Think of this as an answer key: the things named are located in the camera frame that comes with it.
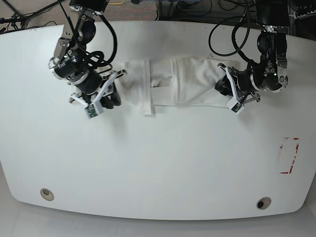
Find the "red tape rectangle marking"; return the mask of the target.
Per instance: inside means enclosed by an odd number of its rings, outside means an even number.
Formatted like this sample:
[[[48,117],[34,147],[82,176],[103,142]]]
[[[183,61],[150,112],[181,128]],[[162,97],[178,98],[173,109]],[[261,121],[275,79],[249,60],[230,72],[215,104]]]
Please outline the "red tape rectangle marking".
[[[283,138],[277,158],[277,173],[291,174],[298,153],[299,145],[300,139],[297,137]]]

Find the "white printed T-shirt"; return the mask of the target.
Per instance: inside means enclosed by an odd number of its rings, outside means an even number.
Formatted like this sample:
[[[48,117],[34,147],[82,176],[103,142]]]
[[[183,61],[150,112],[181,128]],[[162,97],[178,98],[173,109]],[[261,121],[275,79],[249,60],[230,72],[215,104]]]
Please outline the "white printed T-shirt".
[[[155,106],[226,107],[229,96],[215,90],[225,71],[218,64],[236,67],[236,61],[213,58],[177,57],[113,63],[126,74],[115,80],[121,100],[149,116]]]

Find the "white power strip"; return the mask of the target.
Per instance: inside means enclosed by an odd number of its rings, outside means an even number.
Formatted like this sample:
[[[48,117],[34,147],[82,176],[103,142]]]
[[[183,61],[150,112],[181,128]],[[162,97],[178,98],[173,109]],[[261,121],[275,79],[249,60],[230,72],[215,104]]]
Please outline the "white power strip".
[[[316,15],[316,7],[311,6],[311,7],[306,7],[306,8],[299,8],[297,11],[294,13],[294,18],[295,19],[305,19],[311,16]]]

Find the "black tripod stand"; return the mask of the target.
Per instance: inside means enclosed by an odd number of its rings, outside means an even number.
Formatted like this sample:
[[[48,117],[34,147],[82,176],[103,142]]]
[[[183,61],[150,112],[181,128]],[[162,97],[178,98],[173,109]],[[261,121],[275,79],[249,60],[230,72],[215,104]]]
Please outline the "black tripod stand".
[[[20,12],[7,0],[2,0],[2,2],[12,11],[12,16],[8,19],[3,17],[0,18],[0,24],[6,24],[5,27],[0,28],[0,34],[6,34],[21,30],[26,30],[28,23],[33,19],[36,18],[44,13],[49,12],[52,8],[57,6],[59,3],[62,3],[63,0],[57,0],[35,12],[20,14]]]

